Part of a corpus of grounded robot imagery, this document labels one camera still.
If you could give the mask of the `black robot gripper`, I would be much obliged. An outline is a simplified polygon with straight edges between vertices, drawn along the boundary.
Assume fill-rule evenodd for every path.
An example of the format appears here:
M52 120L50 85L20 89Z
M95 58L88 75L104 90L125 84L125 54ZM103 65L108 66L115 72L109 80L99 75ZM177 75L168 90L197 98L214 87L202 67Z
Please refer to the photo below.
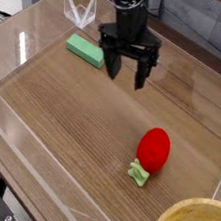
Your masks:
M115 16L114 23L102 23L98 27L107 73L111 79L116 78L122 67L121 55L138 60L134 89L139 90L156 66L162 43L147 27L148 13L144 6L118 7Z

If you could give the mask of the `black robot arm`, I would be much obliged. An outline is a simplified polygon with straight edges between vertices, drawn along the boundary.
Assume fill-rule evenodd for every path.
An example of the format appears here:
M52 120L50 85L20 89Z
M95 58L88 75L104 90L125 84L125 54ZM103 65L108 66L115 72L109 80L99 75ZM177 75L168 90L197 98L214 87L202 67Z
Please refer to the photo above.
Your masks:
M98 27L107 73L116 78L122 67L122 56L136 60L134 89L139 90L158 63L162 42L147 26L148 0L114 0L113 3L116 21Z

